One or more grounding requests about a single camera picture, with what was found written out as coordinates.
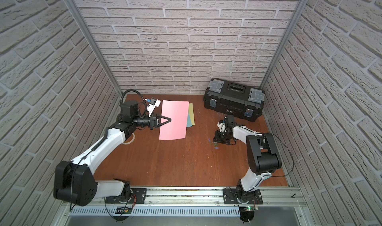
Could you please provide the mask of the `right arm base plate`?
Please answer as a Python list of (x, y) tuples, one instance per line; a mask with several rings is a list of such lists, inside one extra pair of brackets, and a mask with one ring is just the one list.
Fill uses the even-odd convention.
[(260, 189), (245, 192), (238, 188), (225, 187), (223, 190), (224, 204), (262, 205), (263, 198)]

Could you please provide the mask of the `light blue paper sheet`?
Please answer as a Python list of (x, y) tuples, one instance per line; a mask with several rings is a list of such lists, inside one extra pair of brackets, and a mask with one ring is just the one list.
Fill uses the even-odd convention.
[(191, 121), (191, 117), (190, 115), (188, 115), (188, 118), (187, 118), (187, 127), (192, 127), (192, 121)]

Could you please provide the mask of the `pink paper sheet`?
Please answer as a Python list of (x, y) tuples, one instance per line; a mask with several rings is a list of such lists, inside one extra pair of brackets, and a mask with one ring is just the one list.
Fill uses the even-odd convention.
[(161, 115), (170, 118), (171, 122), (160, 127), (159, 140), (179, 140), (186, 137), (188, 110), (188, 101), (162, 101)]

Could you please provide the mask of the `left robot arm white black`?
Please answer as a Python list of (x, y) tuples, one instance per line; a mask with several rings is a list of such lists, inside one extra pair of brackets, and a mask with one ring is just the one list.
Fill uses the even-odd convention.
[(71, 161), (61, 161), (55, 168), (53, 197), (78, 206), (86, 206), (98, 198), (115, 197), (122, 203), (132, 199), (130, 183), (113, 179), (96, 181), (94, 173), (100, 164), (137, 129), (159, 128), (170, 123), (171, 118), (153, 114), (161, 101), (156, 98), (142, 99), (145, 112), (140, 112), (140, 104), (126, 100), (130, 90), (120, 99), (120, 113), (116, 122), (105, 128), (103, 136), (82, 154)]

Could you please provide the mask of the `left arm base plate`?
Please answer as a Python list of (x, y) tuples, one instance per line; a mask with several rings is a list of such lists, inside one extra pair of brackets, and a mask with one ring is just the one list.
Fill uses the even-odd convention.
[(144, 204), (147, 188), (130, 188), (119, 196), (106, 197), (106, 204)]

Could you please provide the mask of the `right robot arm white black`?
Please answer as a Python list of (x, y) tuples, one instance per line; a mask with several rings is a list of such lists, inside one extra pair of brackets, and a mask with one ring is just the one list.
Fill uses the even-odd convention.
[(239, 125), (232, 115), (225, 116), (217, 123), (213, 141), (231, 145), (241, 141), (247, 146), (249, 169), (236, 186), (237, 201), (241, 204), (258, 203), (259, 187), (266, 179), (282, 167), (282, 160), (273, 134), (260, 133)]

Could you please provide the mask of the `yellow paper sheet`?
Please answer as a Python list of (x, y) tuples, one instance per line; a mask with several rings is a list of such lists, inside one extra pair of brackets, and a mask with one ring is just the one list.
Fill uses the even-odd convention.
[(195, 117), (194, 117), (194, 108), (193, 108), (192, 103), (189, 104), (189, 115), (191, 117), (192, 125), (194, 126), (195, 125)]

